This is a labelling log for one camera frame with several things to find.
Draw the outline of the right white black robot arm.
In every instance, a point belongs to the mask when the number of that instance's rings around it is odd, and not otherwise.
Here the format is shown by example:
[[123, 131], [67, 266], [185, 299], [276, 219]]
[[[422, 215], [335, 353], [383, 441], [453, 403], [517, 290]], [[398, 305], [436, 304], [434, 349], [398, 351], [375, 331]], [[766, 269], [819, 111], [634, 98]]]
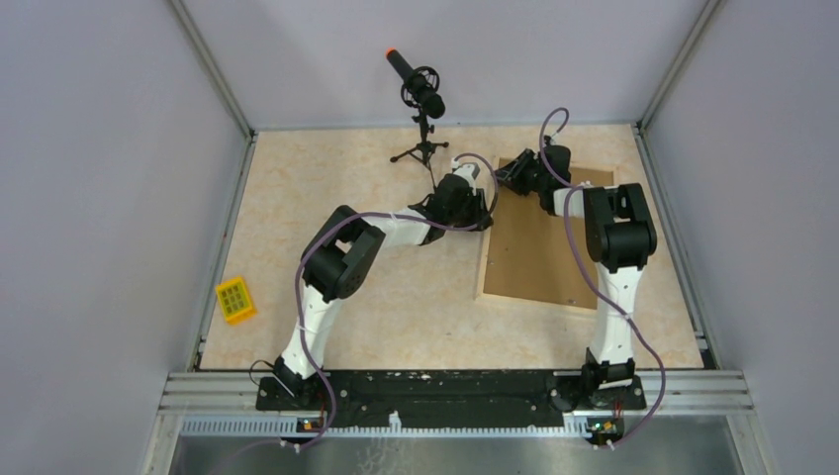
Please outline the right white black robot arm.
[[525, 149], [495, 172], [499, 185], [516, 195], [537, 195], [548, 215], [584, 222], [585, 250], [597, 274], [581, 272], [598, 299], [597, 322], [576, 392], [579, 401], [605, 408], [631, 394], [637, 381], [634, 344], [642, 342], [634, 321], [639, 284], [657, 249], [657, 234], [642, 186], [629, 183], [573, 184], [571, 151], [564, 145]]

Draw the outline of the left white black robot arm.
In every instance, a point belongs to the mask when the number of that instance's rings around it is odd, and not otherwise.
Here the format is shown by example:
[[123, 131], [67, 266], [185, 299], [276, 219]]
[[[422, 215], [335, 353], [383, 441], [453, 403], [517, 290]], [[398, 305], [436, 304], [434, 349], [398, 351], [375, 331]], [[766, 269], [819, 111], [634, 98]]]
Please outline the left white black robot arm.
[[480, 232], [492, 224], [480, 169], [466, 163], [445, 174], [432, 193], [395, 213], [334, 210], [307, 245], [296, 271], [295, 335], [273, 364], [280, 397], [294, 409], [316, 399], [326, 343], [342, 304], [354, 295], [380, 251], [429, 245], [448, 232]]

